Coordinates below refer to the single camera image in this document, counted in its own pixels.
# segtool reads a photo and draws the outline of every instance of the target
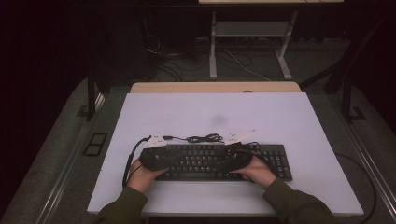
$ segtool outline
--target white tabletop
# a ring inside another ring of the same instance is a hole
[[[292,188],[315,195],[336,215],[362,214],[312,105],[301,92],[128,94],[88,211],[97,213],[118,198],[128,155],[144,137],[227,136],[251,130],[257,132],[246,143],[285,146]],[[143,216],[273,215],[261,195],[262,190],[248,182],[156,181],[147,193]]]

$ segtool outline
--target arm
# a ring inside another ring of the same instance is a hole
[[[312,195],[290,188],[282,180],[277,179],[270,169],[256,157],[253,157],[248,166],[233,173],[253,180],[266,190],[262,197],[271,204],[282,223],[338,223],[326,204]]]
[[[149,189],[155,177],[165,170],[151,172],[141,166],[139,160],[131,166],[131,177],[120,197],[106,205],[96,216],[93,223],[141,223],[140,214],[148,198],[144,193]]]

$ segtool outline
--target hand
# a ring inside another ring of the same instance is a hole
[[[270,168],[255,156],[253,156],[249,165],[230,173],[241,174],[242,177],[253,180],[263,189],[267,189],[276,180],[276,176],[271,172]]]
[[[136,189],[141,193],[145,193],[152,184],[152,181],[155,177],[161,175],[166,172],[168,169],[163,169],[159,171],[150,171],[142,166],[142,163],[139,159],[135,160],[130,169],[130,174],[134,172],[131,177],[129,177],[126,186],[129,188]]]

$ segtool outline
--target green sleeve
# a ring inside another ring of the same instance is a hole
[[[280,179],[262,197],[271,204],[282,223],[338,223],[326,204],[312,195],[292,189]]]
[[[106,205],[96,216],[93,223],[141,223],[140,213],[148,198],[132,188],[124,188],[120,197]]]

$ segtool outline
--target keyboard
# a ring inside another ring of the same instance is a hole
[[[156,180],[164,181],[246,181],[240,174],[223,173],[213,165],[213,161],[229,159],[228,155],[219,155],[216,149],[224,145],[167,145],[169,149],[178,149],[183,153],[182,160],[174,162],[167,172],[159,175]],[[271,162],[279,177],[288,182],[292,180],[288,158],[283,145],[249,145],[251,151],[260,154]]]

